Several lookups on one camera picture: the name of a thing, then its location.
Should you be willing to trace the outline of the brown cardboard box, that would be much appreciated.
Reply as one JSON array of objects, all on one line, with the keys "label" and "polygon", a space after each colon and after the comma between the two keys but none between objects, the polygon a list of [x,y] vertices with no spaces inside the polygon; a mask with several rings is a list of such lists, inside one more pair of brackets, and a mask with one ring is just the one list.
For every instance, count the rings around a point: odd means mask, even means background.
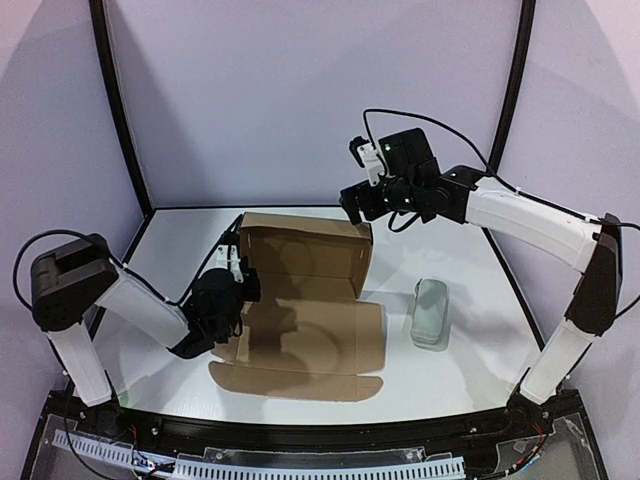
[{"label": "brown cardboard box", "polygon": [[261,298],[242,311],[242,335],[213,349],[222,389],[355,403],[383,386],[383,308],[361,295],[373,253],[370,224],[248,213],[240,251]]}]

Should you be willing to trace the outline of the pale green glasses case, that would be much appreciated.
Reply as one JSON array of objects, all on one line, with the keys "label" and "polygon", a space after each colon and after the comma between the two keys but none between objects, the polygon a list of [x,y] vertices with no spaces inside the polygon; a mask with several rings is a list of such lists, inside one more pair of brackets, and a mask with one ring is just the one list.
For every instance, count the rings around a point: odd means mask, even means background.
[{"label": "pale green glasses case", "polygon": [[417,347],[434,347],[444,335],[449,288],[440,280],[423,278],[417,282],[414,293],[410,338]]}]

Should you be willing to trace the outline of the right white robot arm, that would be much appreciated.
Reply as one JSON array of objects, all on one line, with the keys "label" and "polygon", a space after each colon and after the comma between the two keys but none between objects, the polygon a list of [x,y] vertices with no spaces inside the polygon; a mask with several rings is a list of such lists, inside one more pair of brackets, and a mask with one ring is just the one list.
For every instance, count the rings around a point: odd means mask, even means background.
[{"label": "right white robot arm", "polygon": [[443,217],[509,235],[580,273],[563,319],[506,404],[512,425],[547,427],[548,400],[616,319],[622,283],[618,218],[571,212],[468,166],[443,172],[419,128],[380,141],[356,137],[349,151],[366,172],[364,181],[340,192],[352,224],[408,215],[413,225]]}]

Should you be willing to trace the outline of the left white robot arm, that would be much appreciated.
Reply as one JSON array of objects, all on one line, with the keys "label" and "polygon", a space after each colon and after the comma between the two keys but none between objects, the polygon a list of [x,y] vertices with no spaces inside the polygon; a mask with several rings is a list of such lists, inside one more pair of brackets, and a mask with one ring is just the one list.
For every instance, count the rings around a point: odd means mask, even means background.
[{"label": "left white robot arm", "polygon": [[187,288],[173,301],[112,255],[99,234],[36,257],[30,267],[31,312],[88,407],[114,397],[111,379],[84,324],[100,309],[129,322],[181,359],[193,359],[242,332],[242,310],[261,298],[255,268],[225,233]]}]

